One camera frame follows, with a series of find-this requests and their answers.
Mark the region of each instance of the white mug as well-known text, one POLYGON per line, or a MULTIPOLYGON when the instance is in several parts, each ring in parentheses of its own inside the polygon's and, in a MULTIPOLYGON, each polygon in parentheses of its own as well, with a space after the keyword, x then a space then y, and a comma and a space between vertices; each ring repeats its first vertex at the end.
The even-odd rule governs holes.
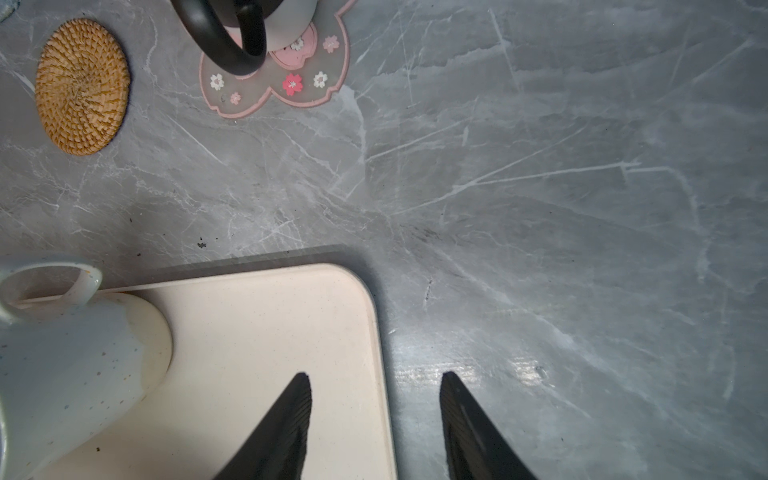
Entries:
POLYGON ((60 299, 0 299, 0 480, 26 480, 86 442, 163 379, 163 315, 124 293, 98 294, 101 271, 63 253, 0 257, 0 283, 44 266, 81 269, 60 299))

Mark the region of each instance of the gray marble countertop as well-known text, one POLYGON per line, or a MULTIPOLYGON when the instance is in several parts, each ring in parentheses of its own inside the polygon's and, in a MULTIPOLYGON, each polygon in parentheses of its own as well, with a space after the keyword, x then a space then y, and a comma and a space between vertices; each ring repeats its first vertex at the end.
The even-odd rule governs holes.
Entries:
POLYGON ((768 2, 344 19, 331 102, 228 121, 169 2, 23 0, 0 24, 0 250, 82 254, 106 286, 348 266, 376 297, 402 478, 447 478, 450 369, 542 480, 765 478, 768 2), (33 92, 80 16, 133 78, 91 157, 50 142, 33 92))

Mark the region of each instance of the round coaster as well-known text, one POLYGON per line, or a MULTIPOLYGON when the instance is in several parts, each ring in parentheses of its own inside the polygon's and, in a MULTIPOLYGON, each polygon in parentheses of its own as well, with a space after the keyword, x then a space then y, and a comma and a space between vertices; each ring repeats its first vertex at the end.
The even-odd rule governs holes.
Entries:
POLYGON ((63 24, 43 47, 35 101, 45 133, 68 154, 89 155, 118 132, 131 77, 125 55, 98 23, 63 24))

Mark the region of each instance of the cutting board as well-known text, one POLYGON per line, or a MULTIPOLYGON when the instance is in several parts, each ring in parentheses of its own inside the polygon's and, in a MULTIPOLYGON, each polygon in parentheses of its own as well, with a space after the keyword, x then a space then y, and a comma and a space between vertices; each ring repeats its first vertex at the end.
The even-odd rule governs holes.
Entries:
POLYGON ((297 372, 313 408, 304 480, 394 480, 376 311, 330 264, 134 286, 166 316, 164 382, 37 480, 210 480, 297 372))

